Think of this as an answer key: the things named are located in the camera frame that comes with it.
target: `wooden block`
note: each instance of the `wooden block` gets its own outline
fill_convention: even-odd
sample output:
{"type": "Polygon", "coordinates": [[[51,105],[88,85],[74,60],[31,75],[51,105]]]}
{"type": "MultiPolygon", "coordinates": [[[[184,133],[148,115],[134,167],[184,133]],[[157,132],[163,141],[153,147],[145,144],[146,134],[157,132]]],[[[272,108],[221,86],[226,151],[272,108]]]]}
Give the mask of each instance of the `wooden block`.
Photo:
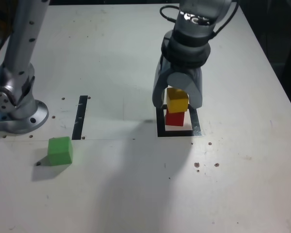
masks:
{"type": "Polygon", "coordinates": [[[184,114],[185,114],[185,112],[170,113],[167,109],[166,118],[165,118],[165,125],[183,126],[184,114]]]}
{"type": "Polygon", "coordinates": [[[182,113],[188,110],[189,97],[185,91],[167,88],[167,108],[169,113],[182,113]]]}
{"type": "Polygon", "coordinates": [[[52,166],[72,163],[73,150],[69,137],[51,138],[48,141],[48,160],[52,166]]]}

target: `cable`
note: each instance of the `cable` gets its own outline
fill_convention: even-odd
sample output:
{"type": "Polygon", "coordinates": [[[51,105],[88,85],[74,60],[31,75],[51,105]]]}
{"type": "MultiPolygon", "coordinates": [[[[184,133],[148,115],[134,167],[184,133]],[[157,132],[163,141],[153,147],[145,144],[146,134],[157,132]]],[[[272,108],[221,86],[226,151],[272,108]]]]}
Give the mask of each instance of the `cable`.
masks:
{"type": "Polygon", "coordinates": [[[227,21],[216,31],[212,33],[212,39],[217,36],[217,34],[222,31],[222,29],[233,19],[233,17],[235,16],[237,10],[239,7],[239,0],[236,0],[236,6],[234,8],[234,11],[232,12],[232,14],[229,16],[229,18],[227,19],[227,21]]]}
{"type": "MultiPolygon", "coordinates": [[[[176,20],[174,18],[170,18],[170,17],[167,17],[166,15],[163,14],[163,9],[165,8],[174,8],[174,9],[177,9],[179,10],[179,7],[177,6],[172,6],[172,5],[167,5],[167,6],[163,6],[161,9],[160,9],[160,14],[161,16],[163,16],[165,19],[167,19],[168,21],[170,22],[173,22],[175,23],[176,20]]],[[[222,31],[222,29],[233,19],[233,17],[235,16],[237,10],[239,8],[239,0],[236,0],[236,5],[235,5],[235,8],[234,8],[234,11],[232,12],[232,14],[229,16],[229,18],[226,20],[226,22],[216,31],[216,32],[213,32],[212,33],[212,36],[211,36],[211,39],[213,39],[215,36],[217,36],[217,34],[222,31]]]]}
{"type": "Polygon", "coordinates": [[[167,17],[166,15],[163,14],[163,9],[165,8],[174,8],[174,9],[177,9],[179,10],[179,7],[177,6],[172,6],[172,5],[166,5],[166,6],[163,6],[160,8],[160,14],[161,16],[163,16],[165,19],[167,19],[169,22],[172,22],[172,23],[175,23],[176,20],[174,18],[170,18],[170,17],[167,17]]]}
{"type": "Polygon", "coordinates": [[[9,33],[11,30],[11,0],[6,0],[6,10],[7,10],[7,20],[6,20],[6,29],[3,35],[3,38],[0,42],[0,50],[3,47],[6,39],[9,37],[9,33]]]}

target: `black tape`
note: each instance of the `black tape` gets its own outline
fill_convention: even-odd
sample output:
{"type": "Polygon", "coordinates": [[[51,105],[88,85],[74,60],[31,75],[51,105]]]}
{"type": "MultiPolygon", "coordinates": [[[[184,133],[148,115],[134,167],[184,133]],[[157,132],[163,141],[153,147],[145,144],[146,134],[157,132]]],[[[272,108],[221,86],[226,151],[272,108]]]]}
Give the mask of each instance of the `black tape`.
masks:
{"type": "Polygon", "coordinates": [[[167,109],[166,104],[164,104],[161,109],[160,108],[156,109],[157,137],[192,137],[202,135],[196,109],[189,105],[192,130],[182,130],[182,131],[180,130],[166,131],[164,109],[167,109]]]}
{"type": "Polygon", "coordinates": [[[78,105],[76,120],[74,122],[72,140],[81,140],[86,105],[87,105],[87,97],[88,96],[80,96],[79,98],[79,105],[78,105]]]}

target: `table surface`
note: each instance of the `table surface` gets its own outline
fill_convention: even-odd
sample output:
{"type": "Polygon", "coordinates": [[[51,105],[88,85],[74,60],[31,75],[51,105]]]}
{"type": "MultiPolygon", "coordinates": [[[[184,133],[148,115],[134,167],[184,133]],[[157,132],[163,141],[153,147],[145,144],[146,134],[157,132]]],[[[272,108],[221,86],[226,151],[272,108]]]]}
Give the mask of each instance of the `table surface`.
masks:
{"type": "Polygon", "coordinates": [[[49,7],[32,64],[50,117],[0,132],[0,233],[291,233],[291,104],[241,9],[202,67],[202,136],[157,137],[161,6],[49,7]],[[80,95],[73,164],[35,166],[72,135],[80,95]]]}

